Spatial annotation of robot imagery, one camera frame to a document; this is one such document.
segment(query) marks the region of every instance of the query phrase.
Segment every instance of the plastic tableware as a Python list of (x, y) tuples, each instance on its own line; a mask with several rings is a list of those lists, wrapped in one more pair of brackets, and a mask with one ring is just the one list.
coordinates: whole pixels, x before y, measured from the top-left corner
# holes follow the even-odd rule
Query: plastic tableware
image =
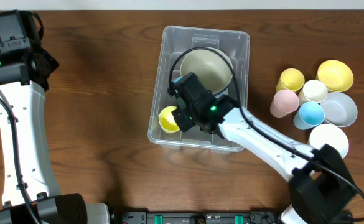
[(298, 129), (306, 130), (313, 128), (324, 121), (323, 108), (313, 102), (306, 102), (300, 108), (298, 113), (295, 114), (294, 124)]
[(180, 130), (171, 113), (175, 109), (176, 106), (167, 106), (159, 113), (158, 116), (158, 122), (162, 130), (169, 134), (175, 133)]
[(320, 106), (325, 113), (325, 122), (338, 127), (347, 127), (357, 118), (355, 102), (344, 93), (329, 93)]
[(348, 137), (340, 128), (332, 124), (320, 124), (315, 127), (307, 143), (316, 149), (321, 149), (324, 144), (328, 144), (338, 150), (342, 158), (348, 154), (349, 150)]
[[(231, 60), (225, 53), (210, 48), (219, 52), (233, 67)], [(190, 72), (198, 76), (202, 85), (211, 90), (213, 94), (222, 92), (233, 78), (226, 62), (209, 50), (194, 50), (184, 57), (180, 66), (180, 74), (185, 76)]]
[(327, 97), (327, 87), (318, 80), (309, 80), (305, 83), (298, 95), (299, 105), (306, 102), (320, 103)]
[(273, 98), (270, 106), (270, 113), (282, 118), (295, 111), (299, 106), (298, 96), (291, 90), (280, 90)]
[(276, 91), (291, 90), (296, 92), (305, 84), (305, 77), (301, 71), (295, 68), (288, 68), (282, 72), (276, 86)]
[(352, 87), (353, 72), (343, 62), (328, 60), (320, 65), (316, 79), (322, 81), (331, 92), (343, 92)]

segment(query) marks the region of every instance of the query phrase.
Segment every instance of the green strip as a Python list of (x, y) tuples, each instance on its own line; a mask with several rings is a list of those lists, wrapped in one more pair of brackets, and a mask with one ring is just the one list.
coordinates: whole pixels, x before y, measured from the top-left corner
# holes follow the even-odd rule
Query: green strip
[(162, 215), (156, 215), (154, 217), (154, 224), (162, 224)]
[(242, 215), (236, 215), (236, 224), (244, 224), (244, 217)]

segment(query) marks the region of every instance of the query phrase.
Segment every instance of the wooden table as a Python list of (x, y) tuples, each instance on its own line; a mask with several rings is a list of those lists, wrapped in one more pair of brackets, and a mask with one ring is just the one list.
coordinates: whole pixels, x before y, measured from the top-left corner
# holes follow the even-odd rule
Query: wooden table
[[(364, 11), (45, 11), (44, 48), (60, 67), (49, 78), (45, 123), (63, 194), (151, 211), (249, 210), (289, 205), (287, 184), (248, 150), (163, 149), (147, 138), (162, 30), (168, 25), (242, 30), (251, 36), (248, 108), (278, 131), (306, 142), (292, 116), (269, 106), (280, 73), (306, 80), (328, 59), (345, 62), (346, 93), (358, 119), (343, 128), (345, 162), (364, 191)], [(0, 138), (0, 209), (4, 185)], [(364, 215), (356, 197), (348, 206)]]

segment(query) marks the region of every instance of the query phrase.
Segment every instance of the pink cup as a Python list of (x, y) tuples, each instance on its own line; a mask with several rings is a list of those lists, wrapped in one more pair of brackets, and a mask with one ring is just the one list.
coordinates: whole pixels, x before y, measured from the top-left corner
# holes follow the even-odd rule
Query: pink cup
[(291, 90), (278, 91), (271, 102), (270, 113), (277, 118), (282, 118), (298, 109), (298, 96)]

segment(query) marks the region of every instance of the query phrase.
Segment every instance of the brown wood surface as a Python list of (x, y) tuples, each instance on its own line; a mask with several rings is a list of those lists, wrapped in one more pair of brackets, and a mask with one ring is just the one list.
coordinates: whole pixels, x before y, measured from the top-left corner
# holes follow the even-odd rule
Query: brown wood surface
[[(306, 142), (292, 116), (269, 106), (280, 73), (306, 80), (328, 59), (350, 66), (347, 91), (358, 119), (343, 128), (345, 162), (364, 191), (364, 11), (44, 11), (44, 48), (60, 67), (49, 78), (45, 123), (63, 194), (118, 209), (249, 210), (289, 205), (287, 184), (248, 150), (163, 149), (147, 138), (162, 30), (168, 25), (242, 30), (251, 37), (248, 108), (278, 131)], [(4, 169), (0, 138), (0, 209)], [(349, 205), (364, 215), (356, 197)]]

